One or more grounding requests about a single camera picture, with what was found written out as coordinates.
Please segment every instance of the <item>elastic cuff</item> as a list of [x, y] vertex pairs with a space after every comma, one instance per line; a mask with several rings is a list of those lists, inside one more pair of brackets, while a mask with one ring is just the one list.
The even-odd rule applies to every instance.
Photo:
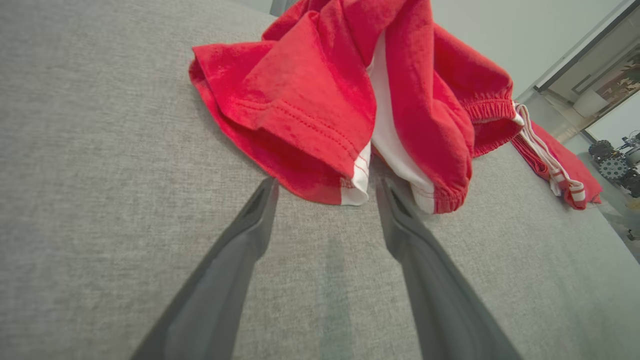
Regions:
[[444, 214], [456, 211], [467, 198], [468, 188], [464, 188], [457, 193], [445, 192], [441, 189], [435, 190], [435, 213]]
[[515, 119], [516, 110], [511, 99], [487, 99], [464, 104], [463, 108], [474, 123], [499, 119]]

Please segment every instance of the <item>gray upholstery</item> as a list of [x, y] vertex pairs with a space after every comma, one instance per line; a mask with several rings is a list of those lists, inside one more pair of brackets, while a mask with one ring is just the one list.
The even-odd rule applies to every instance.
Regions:
[[[218, 0], [0, 2], [1, 359], [131, 355], [264, 177], [193, 90], [190, 47], [271, 21]], [[640, 267], [512, 146], [425, 223], [526, 359], [637, 357]], [[282, 191], [235, 358], [419, 357], [375, 198]]]

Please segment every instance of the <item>floor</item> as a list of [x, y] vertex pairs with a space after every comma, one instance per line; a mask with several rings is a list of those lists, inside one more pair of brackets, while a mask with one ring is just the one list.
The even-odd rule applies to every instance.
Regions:
[[619, 221], [616, 221], [621, 215], [620, 213], [606, 200], [602, 201], [602, 204], [597, 205], [598, 210], [603, 214], [603, 216], [609, 221], [609, 225], [613, 228], [613, 230], [620, 236], [622, 242], [625, 243], [631, 254], [636, 258], [638, 263], [640, 263], [640, 240], [631, 240], [628, 237], [629, 229], [627, 226]]
[[533, 121], [560, 142], [571, 139], [591, 121], [578, 114], [569, 104], [542, 96], [533, 90], [518, 100], [527, 106]]

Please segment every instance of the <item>red fabric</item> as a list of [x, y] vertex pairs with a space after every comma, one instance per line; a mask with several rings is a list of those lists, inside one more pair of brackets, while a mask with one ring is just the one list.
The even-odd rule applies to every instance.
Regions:
[[295, 194], [340, 204], [341, 184], [371, 140], [366, 68], [385, 30], [398, 135], [434, 183], [435, 212], [454, 211], [471, 159], [522, 126], [512, 121], [509, 76], [437, 26], [428, 0], [302, 0], [261, 42], [194, 47], [189, 74], [251, 159]]
[[[560, 189], [563, 190], [564, 201], [578, 210], [586, 209], [588, 202], [600, 204], [602, 202], [600, 200], [602, 186], [600, 186], [600, 183], [591, 175], [591, 172], [584, 166], [582, 161], [535, 122], [531, 121], [531, 127], [538, 138], [547, 145], [549, 153], [562, 165], [564, 171], [569, 175], [569, 178], [579, 181], [584, 185], [585, 199], [576, 201], [572, 198], [571, 194], [572, 192], [580, 192], [582, 189], [579, 191], [571, 191], [566, 180], [559, 182]], [[524, 140], [522, 135], [516, 136], [511, 143], [535, 173], [544, 180], [549, 181], [551, 175], [557, 175], [549, 174], [548, 166], [529, 147], [529, 144]]]

